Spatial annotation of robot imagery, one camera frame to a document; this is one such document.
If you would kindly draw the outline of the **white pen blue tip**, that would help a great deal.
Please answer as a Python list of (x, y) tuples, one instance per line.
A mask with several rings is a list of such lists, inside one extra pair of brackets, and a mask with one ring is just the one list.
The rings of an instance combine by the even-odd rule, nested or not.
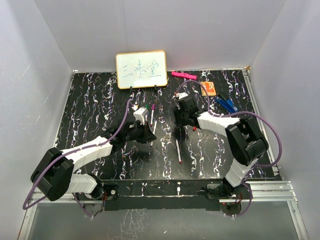
[(156, 121), (154, 122), (153, 130), (152, 130), (152, 133), (153, 133), (154, 135), (155, 135), (155, 132), (156, 132), (156, 129), (157, 129), (157, 123), (158, 123), (158, 121), (156, 120)]

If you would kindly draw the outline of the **white pen purple tip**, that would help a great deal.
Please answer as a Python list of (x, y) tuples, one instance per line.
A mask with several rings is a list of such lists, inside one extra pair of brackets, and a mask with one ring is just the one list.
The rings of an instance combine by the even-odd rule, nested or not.
[(150, 118), (150, 126), (153, 126), (153, 122), (154, 122), (154, 111), (155, 110), (151, 110), (151, 118)]

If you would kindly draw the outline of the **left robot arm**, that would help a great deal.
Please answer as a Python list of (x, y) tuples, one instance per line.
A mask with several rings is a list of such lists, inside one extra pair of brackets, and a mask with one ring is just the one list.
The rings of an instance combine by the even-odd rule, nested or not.
[(107, 129), (94, 140), (78, 146), (78, 151), (75, 151), (75, 147), (65, 150), (50, 148), (32, 173), (31, 182), (35, 184), (41, 173), (56, 158), (71, 152), (48, 169), (37, 184), (37, 188), (52, 202), (60, 199), (64, 194), (71, 193), (83, 193), (93, 200), (99, 199), (104, 189), (101, 180), (88, 173), (76, 174), (76, 171), (97, 159), (116, 153), (124, 148), (127, 142), (136, 141), (140, 144), (149, 144), (157, 139), (148, 123), (143, 125), (139, 120), (128, 121), (113, 139), (99, 146), (100, 143), (112, 137), (116, 131), (115, 127)]

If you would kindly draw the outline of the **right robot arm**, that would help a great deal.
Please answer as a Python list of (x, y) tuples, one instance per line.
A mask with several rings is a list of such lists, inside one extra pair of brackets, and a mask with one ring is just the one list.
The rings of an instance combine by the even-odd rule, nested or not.
[(232, 164), (222, 183), (206, 190), (219, 197), (235, 198), (240, 194), (247, 174), (269, 148), (258, 124), (253, 117), (214, 116), (210, 111), (200, 110), (187, 93), (178, 93), (176, 98), (177, 106), (173, 113), (177, 126), (192, 126), (227, 137), (233, 155)]

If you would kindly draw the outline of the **white pen red tip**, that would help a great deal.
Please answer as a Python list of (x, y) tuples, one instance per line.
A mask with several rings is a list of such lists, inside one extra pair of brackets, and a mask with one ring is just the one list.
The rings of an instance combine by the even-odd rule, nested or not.
[(178, 162), (179, 162), (179, 164), (182, 164), (179, 141), (176, 139), (176, 140), (175, 140), (175, 143), (176, 143), (176, 149), (177, 149), (177, 155), (178, 155)]

